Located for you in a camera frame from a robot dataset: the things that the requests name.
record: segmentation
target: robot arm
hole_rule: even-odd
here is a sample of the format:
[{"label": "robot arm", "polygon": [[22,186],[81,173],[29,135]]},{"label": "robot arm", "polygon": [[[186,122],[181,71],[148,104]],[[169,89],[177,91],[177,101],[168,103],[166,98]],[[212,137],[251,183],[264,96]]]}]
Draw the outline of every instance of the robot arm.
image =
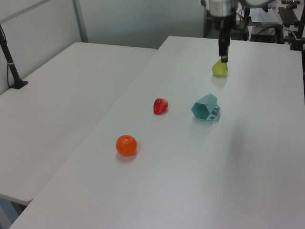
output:
[{"label": "robot arm", "polygon": [[202,0],[212,15],[214,27],[219,30],[218,47],[222,62],[228,62],[230,31],[236,27],[238,2],[247,9],[257,7],[268,11],[268,3],[272,0]]}]

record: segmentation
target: white table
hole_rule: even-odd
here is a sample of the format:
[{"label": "white table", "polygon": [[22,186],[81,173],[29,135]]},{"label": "white table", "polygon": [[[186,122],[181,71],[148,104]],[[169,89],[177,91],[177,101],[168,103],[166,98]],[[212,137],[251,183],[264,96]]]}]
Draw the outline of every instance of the white table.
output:
[{"label": "white table", "polygon": [[[217,40],[169,37],[11,229],[303,228],[301,53],[232,41],[227,78],[217,54]],[[209,93],[216,123],[191,111]],[[123,134],[136,156],[117,154]]]},{"label": "white table", "polygon": [[75,43],[0,96],[0,197],[24,205],[155,54]]}]

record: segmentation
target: black pole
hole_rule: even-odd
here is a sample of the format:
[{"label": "black pole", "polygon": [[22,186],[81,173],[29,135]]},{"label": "black pole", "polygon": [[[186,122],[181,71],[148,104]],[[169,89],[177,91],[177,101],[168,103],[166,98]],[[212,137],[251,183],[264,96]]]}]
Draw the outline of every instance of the black pole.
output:
[{"label": "black pole", "polygon": [[11,88],[15,88],[15,89],[20,89],[22,88],[23,86],[27,85],[28,82],[27,81],[23,81],[21,80],[21,78],[19,77],[19,74],[17,72],[17,69],[16,69],[16,66],[14,64],[14,61],[13,61],[13,58],[11,57],[11,54],[10,54],[10,51],[9,51],[9,48],[8,48],[8,45],[7,45],[7,42],[6,42],[6,38],[5,38],[5,35],[4,35],[4,31],[0,25],[0,45],[1,45],[1,48],[3,50],[3,53],[4,53],[4,56],[6,58],[6,61],[10,67],[10,71],[11,71],[11,74],[13,75],[14,77],[14,85],[11,86]]},{"label": "black pole", "polygon": [[297,30],[297,34],[296,34],[296,38],[297,39],[301,39],[302,38],[303,30],[304,30],[304,24],[305,24],[305,6],[303,7],[299,29]]}]

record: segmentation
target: orange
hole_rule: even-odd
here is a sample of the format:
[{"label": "orange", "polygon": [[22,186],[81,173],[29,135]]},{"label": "orange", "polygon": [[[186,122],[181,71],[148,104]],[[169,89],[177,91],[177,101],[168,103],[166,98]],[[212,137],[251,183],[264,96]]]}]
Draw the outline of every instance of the orange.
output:
[{"label": "orange", "polygon": [[134,155],[137,150],[137,141],[130,135],[123,135],[116,141],[117,151],[124,156]]}]

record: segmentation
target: equipment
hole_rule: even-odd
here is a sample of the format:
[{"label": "equipment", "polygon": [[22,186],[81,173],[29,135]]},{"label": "equipment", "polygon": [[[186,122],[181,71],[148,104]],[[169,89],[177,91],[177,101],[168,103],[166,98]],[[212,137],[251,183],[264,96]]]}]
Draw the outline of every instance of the equipment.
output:
[{"label": "equipment", "polygon": [[[236,10],[238,2],[241,3],[245,11],[245,21],[243,28],[236,27]],[[263,8],[268,11],[268,3],[272,0],[202,0],[201,3],[210,11],[214,27],[219,30],[219,55],[222,62],[228,62],[228,52],[230,45],[231,29],[244,30],[249,20],[251,7]]]},{"label": "equipment", "polygon": [[290,25],[294,25],[295,21],[297,21],[297,17],[295,15],[295,12],[292,9],[285,8],[285,7],[279,7],[278,13],[281,16],[281,19],[283,21],[283,25],[285,27],[289,27]]},{"label": "equipment", "polygon": [[14,83],[13,86],[11,86],[11,88],[20,89],[23,86],[27,85],[28,82],[21,80],[21,78],[19,77],[19,74],[17,72],[15,63],[14,63],[12,57],[11,57],[11,54],[10,54],[10,51],[9,51],[9,48],[8,48],[8,45],[7,45],[7,42],[6,42],[6,37],[5,37],[4,31],[1,27],[1,25],[0,25],[0,46],[3,50],[4,56],[6,58],[7,65],[10,68],[10,71],[11,71],[13,77],[14,77],[15,83]]}]

